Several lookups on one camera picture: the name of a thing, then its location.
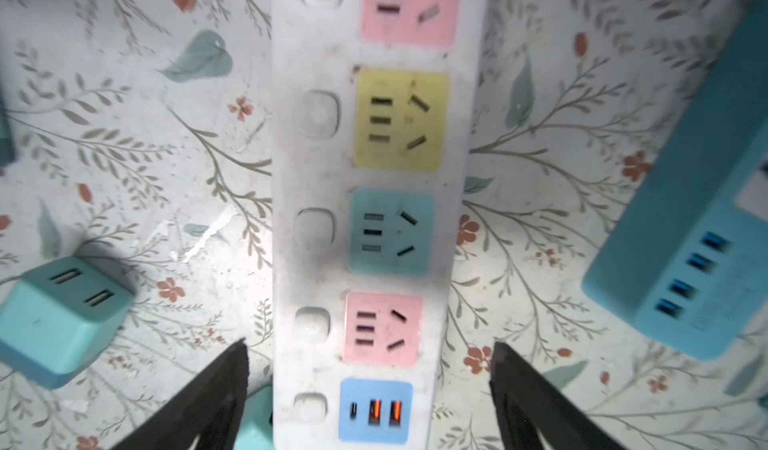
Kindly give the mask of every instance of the teal power strip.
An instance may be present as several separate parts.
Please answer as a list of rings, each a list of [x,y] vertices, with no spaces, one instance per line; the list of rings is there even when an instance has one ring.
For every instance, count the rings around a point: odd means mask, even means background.
[[[697,359],[768,286],[768,0],[744,22],[584,277],[594,299]]]

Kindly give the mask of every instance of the floral tablecloth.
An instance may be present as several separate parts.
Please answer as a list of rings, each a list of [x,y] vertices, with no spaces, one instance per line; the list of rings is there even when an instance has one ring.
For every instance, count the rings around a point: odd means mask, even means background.
[[[765,312],[704,364],[580,288],[749,1],[492,0],[430,448],[502,446],[494,340],[627,448],[768,447]],[[0,448],[108,448],[242,337],[270,378],[271,31],[270,0],[0,0],[2,298],[71,254],[138,292],[65,387],[2,367]]]

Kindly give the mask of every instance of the light blue outlet panel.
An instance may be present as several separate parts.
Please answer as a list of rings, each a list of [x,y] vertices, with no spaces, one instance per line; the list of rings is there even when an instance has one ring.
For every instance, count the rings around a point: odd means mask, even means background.
[[[341,383],[339,439],[400,445],[408,442],[412,399],[410,383],[347,378]],[[381,413],[379,421],[372,422],[370,407],[376,401],[381,402]],[[391,419],[394,402],[400,402],[399,423]]]
[[[352,195],[350,270],[426,274],[435,200],[426,193],[358,189]]]
[[[234,450],[274,450],[272,443],[272,386],[245,400]]]
[[[133,294],[75,257],[24,273],[0,309],[0,360],[58,388],[98,358]]]
[[[766,28],[756,0],[584,277],[590,298],[702,360],[768,287]]]

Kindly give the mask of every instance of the usb charging port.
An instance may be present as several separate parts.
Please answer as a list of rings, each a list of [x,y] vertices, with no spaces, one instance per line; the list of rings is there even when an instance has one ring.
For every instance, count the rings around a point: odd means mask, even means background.
[[[82,275],[80,270],[73,268],[71,270],[67,270],[64,273],[60,273],[60,274],[58,274],[56,276],[52,276],[51,277],[51,281],[53,283],[55,283],[56,285],[61,285],[62,283],[68,282],[69,280],[71,280],[73,278],[77,278],[80,275]]]
[[[728,248],[728,240],[712,232],[706,232],[701,242],[720,253],[724,253]]]
[[[688,285],[686,282],[680,282],[679,280],[672,281],[672,285],[670,285],[670,290],[677,293],[677,295],[680,295],[687,299],[694,296],[694,292],[696,291],[696,289],[693,286]]]
[[[656,304],[656,310],[661,311],[662,313],[666,313],[667,315],[676,319],[683,311],[683,307],[680,305],[675,305],[672,301],[661,299]]]
[[[96,295],[91,296],[91,298],[85,300],[86,303],[88,303],[90,306],[96,306],[99,303],[103,303],[105,300],[113,296],[114,293],[112,293],[109,290],[100,291]]]
[[[695,269],[699,269],[702,272],[709,273],[715,267],[715,262],[706,258],[705,256],[694,253],[688,258],[688,265],[693,266]]]

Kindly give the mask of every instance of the usb port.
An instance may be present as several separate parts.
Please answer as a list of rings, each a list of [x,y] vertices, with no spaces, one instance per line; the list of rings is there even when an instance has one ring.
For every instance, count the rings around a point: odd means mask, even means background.
[[[395,400],[389,406],[389,426],[400,426],[400,415],[402,414],[402,402]]]
[[[82,275],[82,273],[79,270],[73,268],[73,269],[67,270],[66,272],[61,273],[59,275],[52,276],[51,277],[51,281],[53,283],[55,283],[56,285],[61,285],[62,283],[68,282],[69,280],[71,280],[73,278],[77,278],[80,275]]]
[[[687,263],[705,273],[711,272],[715,267],[715,262],[698,253],[691,255]]]
[[[99,303],[103,303],[105,300],[107,300],[111,296],[114,296],[114,293],[112,293],[109,290],[104,290],[104,291],[100,291],[96,295],[91,296],[91,298],[85,300],[85,302],[88,303],[90,306],[96,306]]]
[[[656,304],[656,310],[666,313],[676,319],[680,315],[680,312],[683,311],[683,307],[675,305],[672,301],[661,299]]]
[[[677,293],[677,295],[689,299],[690,297],[694,296],[695,288],[691,285],[688,285],[686,282],[673,280],[672,285],[670,285],[670,290]]]
[[[706,232],[701,242],[716,252],[723,253],[728,248],[728,240],[712,232]]]

